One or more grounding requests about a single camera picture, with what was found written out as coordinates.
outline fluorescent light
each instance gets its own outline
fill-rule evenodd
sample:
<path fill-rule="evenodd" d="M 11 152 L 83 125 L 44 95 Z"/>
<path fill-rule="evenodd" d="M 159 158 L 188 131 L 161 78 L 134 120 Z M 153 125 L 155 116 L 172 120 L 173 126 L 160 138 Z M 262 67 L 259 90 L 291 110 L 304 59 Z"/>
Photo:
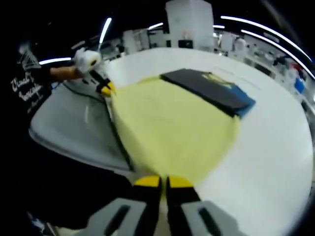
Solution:
<path fill-rule="evenodd" d="M 268 42 L 268 43 L 274 45 L 275 47 L 279 48 L 281 51 L 285 52 L 285 53 L 288 54 L 290 57 L 292 57 L 298 64 L 300 64 L 301 67 L 303 67 L 303 68 L 306 70 L 306 72 L 307 72 L 313 79 L 315 79 L 315 76 L 312 74 L 312 72 L 311 72 L 295 55 L 293 55 L 291 52 L 289 52 L 289 51 L 288 51 L 287 49 L 285 49 L 284 47 L 280 46 L 279 44 L 275 43 L 274 41 L 272 41 L 272 40 L 270 40 L 270 39 L 268 39 L 268 38 L 265 38 L 265 37 L 263 37 L 263 36 L 261 36 L 261 35 L 258 35 L 258 34 L 249 32 L 249 31 L 247 31 L 247 30 L 243 30 L 243 29 L 242 29 L 241 32 L 247 33 L 247 34 L 249 34 L 249 35 L 251 35 L 251 36 L 260 38 L 260 39 L 262 39 L 262 40 L 265 40 L 266 42 Z"/>
<path fill-rule="evenodd" d="M 162 26 L 162 25 L 163 25 L 163 23 L 155 24 L 155 25 L 153 25 L 153 26 L 150 26 L 150 27 L 148 28 L 148 30 L 152 30 L 152 29 L 154 29 L 154 28 L 156 28 L 156 27 L 159 27 L 159 26 Z"/>
<path fill-rule="evenodd" d="M 107 29 L 108 29 L 108 27 L 109 27 L 109 24 L 112 22 L 112 18 L 107 18 L 107 20 L 106 20 L 106 22 L 105 22 L 105 24 L 104 24 L 104 28 L 103 28 L 103 31 L 102 31 L 102 33 L 101 33 L 101 35 L 100 35 L 100 38 L 99 38 L 99 43 L 102 43 L 103 42 L 103 40 L 104 40 L 104 36 L 105 36 L 105 34 L 106 34 L 106 31 L 107 31 Z"/>
<path fill-rule="evenodd" d="M 266 26 L 263 26 L 259 23 L 253 22 L 253 21 L 249 21 L 249 20 L 245 20 L 242 18 L 237 18 L 237 17 L 231 17 L 231 16 L 221 16 L 221 19 L 225 19 L 225 20 L 232 20 L 232 21 L 239 21 L 239 22 L 243 22 L 243 23 L 247 23 L 253 26 L 257 26 L 259 28 L 262 28 L 266 31 L 269 31 L 273 34 L 275 34 L 276 36 L 282 38 L 284 41 L 286 41 L 287 43 L 289 43 L 291 46 L 293 46 L 294 48 L 296 48 L 297 50 L 299 50 L 301 53 L 303 53 L 310 61 L 312 61 L 312 59 L 299 47 L 297 46 L 295 43 L 293 43 L 290 39 L 288 39 L 287 37 L 283 36 L 282 34 L 276 32 L 275 30 L 268 28 Z"/>
<path fill-rule="evenodd" d="M 58 61 L 64 61 L 64 60 L 71 60 L 71 58 L 55 58 L 55 59 L 49 59 L 49 60 L 42 60 L 39 62 L 40 65 L 52 63 L 52 62 L 58 62 Z"/>
<path fill-rule="evenodd" d="M 224 28 L 225 28 L 225 26 L 213 25 L 213 28 L 224 29 Z"/>
<path fill-rule="evenodd" d="M 74 49 L 76 49 L 76 48 L 82 46 L 83 44 L 85 44 L 85 41 L 78 42 L 77 44 L 73 45 L 73 46 L 71 47 L 71 49 L 74 50 Z"/>

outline white table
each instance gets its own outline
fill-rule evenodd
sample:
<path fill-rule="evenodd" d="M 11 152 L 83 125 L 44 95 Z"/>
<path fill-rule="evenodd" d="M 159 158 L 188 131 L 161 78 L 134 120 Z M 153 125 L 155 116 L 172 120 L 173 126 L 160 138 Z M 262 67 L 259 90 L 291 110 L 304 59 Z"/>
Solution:
<path fill-rule="evenodd" d="M 257 101 L 220 165 L 196 186 L 251 236 L 285 235 L 307 203 L 313 172 L 310 130 L 301 105 L 279 84 L 241 62 L 191 49 L 157 48 L 109 63 L 117 87 L 168 71 L 211 71 Z"/>

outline blue container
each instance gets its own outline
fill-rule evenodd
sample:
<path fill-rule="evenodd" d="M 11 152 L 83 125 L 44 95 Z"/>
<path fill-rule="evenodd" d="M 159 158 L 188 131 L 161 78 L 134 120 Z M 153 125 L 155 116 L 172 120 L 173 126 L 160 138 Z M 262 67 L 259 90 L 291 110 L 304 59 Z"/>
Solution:
<path fill-rule="evenodd" d="M 304 86 L 303 81 L 300 78 L 296 78 L 294 87 L 296 88 L 296 90 L 298 90 L 299 93 L 302 93 L 305 86 Z"/>

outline fabric sheet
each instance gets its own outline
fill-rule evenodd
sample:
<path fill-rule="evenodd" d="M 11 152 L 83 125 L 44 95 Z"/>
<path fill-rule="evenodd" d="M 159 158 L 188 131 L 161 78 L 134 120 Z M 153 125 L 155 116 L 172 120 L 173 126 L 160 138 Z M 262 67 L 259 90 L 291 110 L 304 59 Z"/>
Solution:
<path fill-rule="evenodd" d="M 181 87 L 148 78 L 113 94 L 121 141 L 140 168 L 196 183 L 233 144 L 240 120 Z"/>
<path fill-rule="evenodd" d="M 201 71 L 181 69 L 163 74 L 161 78 L 203 98 L 232 117 L 237 110 L 248 106 L 246 101 L 239 99 L 217 81 L 204 78 L 206 74 Z"/>
<path fill-rule="evenodd" d="M 253 108 L 256 104 L 256 101 L 250 98 L 244 91 L 242 91 L 236 84 L 230 83 L 222 79 L 221 77 L 213 74 L 203 74 L 203 77 L 209 79 L 213 82 L 218 83 L 223 88 L 225 88 L 228 92 L 234 94 L 238 97 L 238 99 L 242 100 L 243 102 L 247 103 L 247 106 L 241 109 L 235 110 L 236 115 L 238 115 L 241 119 Z"/>

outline yellow tab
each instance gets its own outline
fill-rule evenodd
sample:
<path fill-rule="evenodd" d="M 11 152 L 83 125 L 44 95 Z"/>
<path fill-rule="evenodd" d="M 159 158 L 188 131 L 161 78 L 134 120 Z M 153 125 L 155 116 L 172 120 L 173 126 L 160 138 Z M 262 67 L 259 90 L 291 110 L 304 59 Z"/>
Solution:
<path fill-rule="evenodd" d="M 135 185 L 148 186 L 148 187 L 158 187 L 159 176 L 146 176 L 138 179 Z"/>
<path fill-rule="evenodd" d="M 101 90 L 101 93 L 106 95 L 106 96 L 110 96 L 111 95 L 111 90 L 108 87 L 104 86 L 102 88 L 102 90 Z"/>
<path fill-rule="evenodd" d="M 108 86 L 110 87 L 110 89 L 111 89 L 114 93 L 116 93 L 116 89 L 115 89 L 115 86 L 114 86 L 113 82 L 109 82 L 109 83 L 108 83 Z"/>
<path fill-rule="evenodd" d="M 171 188 L 189 188 L 193 187 L 193 184 L 190 183 L 187 179 L 177 176 L 170 176 L 169 182 Z"/>

